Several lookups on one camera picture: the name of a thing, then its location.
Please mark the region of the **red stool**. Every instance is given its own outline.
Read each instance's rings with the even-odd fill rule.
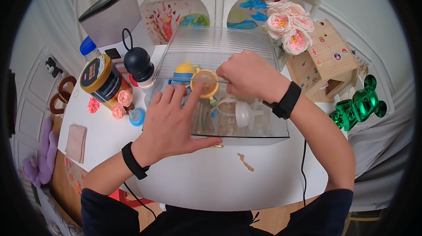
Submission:
[[[109,195],[109,197],[114,198],[115,200],[120,201],[120,202],[128,205],[131,208],[136,208],[136,207],[141,206],[141,204],[137,200],[127,200],[126,196],[127,196],[126,191],[123,191],[121,189],[117,189],[116,191],[113,192],[113,194]],[[146,198],[140,198],[139,200],[144,205],[150,204],[150,203],[155,203],[154,201],[151,201],[151,200],[146,199]]]

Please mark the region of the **hand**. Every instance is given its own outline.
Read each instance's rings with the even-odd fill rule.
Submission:
[[[217,137],[195,140],[190,134],[192,113],[202,89],[203,83],[197,83],[184,107],[181,106],[187,94],[184,86],[179,85],[175,90],[168,85],[164,93],[155,93],[146,112],[144,132],[131,146],[140,166],[153,165],[169,156],[193,153],[223,142]]]
[[[227,93],[260,98],[268,103],[279,102],[291,83],[259,54],[247,50],[233,54],[216,73],[229,81]]]

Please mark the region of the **children's painting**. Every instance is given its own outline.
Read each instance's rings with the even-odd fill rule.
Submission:
[[[266,33],[262,27],[267,17],[267,2],[280,0],[238,0],[227,17],[227,28],[256,30]]]
[[[179,26],[210,26],[200,0],[145,0],[140,13],[156,45],[167,44]]]

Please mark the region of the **wooden floor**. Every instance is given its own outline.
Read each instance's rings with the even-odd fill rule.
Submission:
[[[54,119],[53,131],[60,132],[62,119],[56,116],[54,116]],[[67,181],[64,154],[60,151],[56,156],[55,170],[51,179],[51,193],[69,217],[79,226],[82,226],[81,196],[75,193]],[[312,202],[315,198],[317,197],[306,200],[306,203]],[[156,215],[162,212],[158,203],[148,204],[148,207],[151,208]],[[297,202],[282,207],[254,210],[252,211],[253,216],[255,216],[256,212],[260,212],[257,218],[260,219],[260,221],[254,223],[253,226],[276,234],[287,226],[290,219],[290,213],[295,212],[302,207],[303,202]],[[154,221],[154,216],[143,206],[135,209],[139,212],[140,230],[143,230]]]
[[[61,125],[62,119],[54,116],[53,131],[60,132]],[[51,178],[51,194],[69,217],[77,225],[82,226],[81,196],[75,193],[67,180],[65,155],[61,151],[56,155],[56,165]]]

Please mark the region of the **black watch strap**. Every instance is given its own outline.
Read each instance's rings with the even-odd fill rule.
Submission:
[[[280,100],[279,103],[274,102],[272,104],[269,104],[266,101],[263,101],[263,103],[271,107],[273,109],[273,113],[277,115],[277,117],[288,119],[293,111],[293,108],[296,105],[296,102],[299,99],[301,92],[301,87],[292,81],[286,94],[284,94],[283,98]]]
[[[145,177],[147,177],[147,175],[145,174],[145,172],[149,169],[149,166],[146,167],[141,167],[138,162],[136,161],[136,159],[134,158],[133,154],[132,154],[132,150],[130,149],[132,145],[132,142],[130,142],[129,144],[126,144],[123,148],[122,148],[122,155],[123,155],[123,160],[125,162],[125,164],[127,165],[127,167],[129,168],[129,170],[139,179],[144,179]]]

